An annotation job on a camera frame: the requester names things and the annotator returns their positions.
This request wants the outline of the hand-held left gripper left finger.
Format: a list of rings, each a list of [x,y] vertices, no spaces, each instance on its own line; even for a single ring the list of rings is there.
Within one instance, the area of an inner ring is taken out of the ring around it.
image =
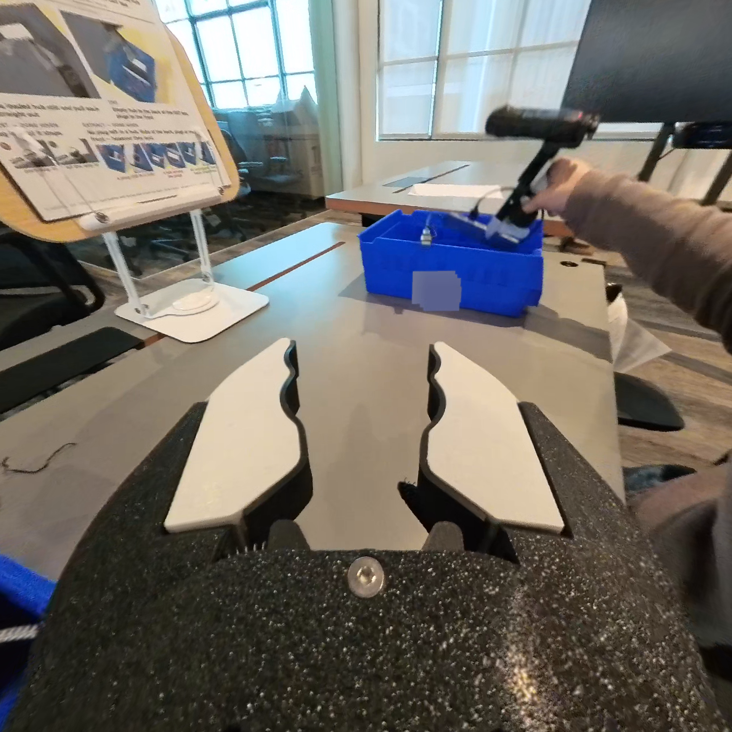
[[[282,337],[209,396],[164,529],[178,534],[295,518],[313,495],[298,419],[297,343]]]

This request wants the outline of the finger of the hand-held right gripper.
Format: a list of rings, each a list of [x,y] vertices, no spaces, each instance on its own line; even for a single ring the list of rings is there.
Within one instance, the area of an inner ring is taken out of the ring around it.
[[[491,220],[485,226],[485,239],[491,247],[516,247],[529,235],[529,227]]]

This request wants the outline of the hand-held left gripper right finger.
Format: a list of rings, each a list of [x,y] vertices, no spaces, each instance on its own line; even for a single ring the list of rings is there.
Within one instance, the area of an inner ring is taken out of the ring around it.
[[[514,394],[443,341],[428,353],[424,478],[483,519],[561,534],[565,521]]]

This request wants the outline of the grey usb hub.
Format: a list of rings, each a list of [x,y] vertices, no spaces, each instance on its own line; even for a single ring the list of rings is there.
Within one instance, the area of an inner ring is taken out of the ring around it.
[[[471,218],[467,214],[447,212],[445,224],[457,232],[457,238],[474,245],[493,246],[499,241],[500,222],[493,215]]]

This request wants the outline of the blue plastic bin with divider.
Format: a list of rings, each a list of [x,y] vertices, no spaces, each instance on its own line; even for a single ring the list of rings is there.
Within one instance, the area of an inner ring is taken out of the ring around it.
[[[56,583],[1,556],[1,728],[22,687]]]

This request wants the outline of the person's right forearm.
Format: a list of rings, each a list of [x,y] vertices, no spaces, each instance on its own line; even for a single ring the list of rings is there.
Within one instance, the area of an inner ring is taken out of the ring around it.
[[[731,214],[599,170],[582,174],[563,219],[617,252],[656,294],[716,332],[731,352]]]

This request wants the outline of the white paper sheet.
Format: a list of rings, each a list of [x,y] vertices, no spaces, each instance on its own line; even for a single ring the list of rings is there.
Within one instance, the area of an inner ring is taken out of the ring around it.
[[[461,184],[437,184],[434,182],[421,182],[408,189],[409,196],[420,197],[462,197],[462,198],[488,198],[504,199],[504,192],[500,185],[461,185]]]

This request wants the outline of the white framed window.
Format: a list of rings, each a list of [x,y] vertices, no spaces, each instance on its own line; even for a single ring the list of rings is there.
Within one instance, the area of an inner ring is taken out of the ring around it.
[[[473,138],[505,105],[559,108],[590,4],[379,2],[379,140]]]

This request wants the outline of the wooden board on white stand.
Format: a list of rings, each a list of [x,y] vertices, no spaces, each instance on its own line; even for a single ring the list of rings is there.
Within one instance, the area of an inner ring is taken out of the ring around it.
[[[198,104],[207,102],[203,90],[195,90],[193,93]],[[95,236],[103,237],[127,295],[127,303],[118,307],[115,315],[183,343],[209,340],[269,303],[264,295],[215,280],[203,213],[204,209],[232,201],[239,191],[239,182],[235,163],[210,106],[209,109],[203,109],[203,115],[231,178],[231,187],[219,196],[214,196],[213,191],[190,188],[173,197],[133,203],[125,209],[108,209],[107,214],[93,212],[76,218],[44,222],[2,168],[3,224],[32,239],[58,244],[78,242]],[[190,217],[200,275],[141,297],[124,260],[119,234],[123,230],[150,225],[177,215]]]

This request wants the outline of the black monitor on stand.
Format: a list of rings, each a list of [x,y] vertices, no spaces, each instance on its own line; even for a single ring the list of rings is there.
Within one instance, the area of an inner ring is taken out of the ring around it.
[[[730,151],[731,2],[591,2],[561,106],[604,123],[660,124],[640,181],[668,141]]]

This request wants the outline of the clear plastic bag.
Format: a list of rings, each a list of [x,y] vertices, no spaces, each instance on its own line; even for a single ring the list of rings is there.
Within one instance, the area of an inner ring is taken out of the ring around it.
[[[628,373],[661,358],[671,349],[629,317],[623,294],[608,304],[608,333],[613,371]]]

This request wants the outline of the black thread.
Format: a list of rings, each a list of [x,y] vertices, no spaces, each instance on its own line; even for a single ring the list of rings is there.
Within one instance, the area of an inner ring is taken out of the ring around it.
[[[1,468],[2,468],[2,471],[4,474],[17,474],[17,475],[39,474],[39,473],[45,471],[46,469],[48,469],[49,466],[51,465],[51,463],[57,457],[59,457],[61,453],[63,453],[64,451],[66,451],[68,449],[71,449],[77,445],[78,445],[78,443],[75,441],[61,444],[57,449],[55,449],[52,453],[50,453],[49,456],[47,456],[47,458],[45,459],[44,462],[42,462],[41,464],[39,464],[39,466],[37,466],[35,468],[20,468],[20,467],[12,466],[12,465],[10,465],[10,457],[6,456],[6,457],[2,458]]]

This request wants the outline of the person's own clothed body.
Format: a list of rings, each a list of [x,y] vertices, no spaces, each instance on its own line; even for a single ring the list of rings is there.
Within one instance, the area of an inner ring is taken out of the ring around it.
[[[705,665],[730,680],[730,453],[712,467],[623,469],[627,505],[666,567]]]

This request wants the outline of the dark paned window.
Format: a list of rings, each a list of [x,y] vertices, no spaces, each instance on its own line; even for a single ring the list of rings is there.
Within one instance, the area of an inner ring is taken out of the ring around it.
[[[215,111],[272,107],[317,90],[308,1],[155,1]]]

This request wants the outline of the printed instruction sheet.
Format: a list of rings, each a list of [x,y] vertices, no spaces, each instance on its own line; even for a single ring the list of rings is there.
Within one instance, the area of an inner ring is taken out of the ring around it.
[[[2,2],[2,168],[44,222],[231,187],[185,2]]]

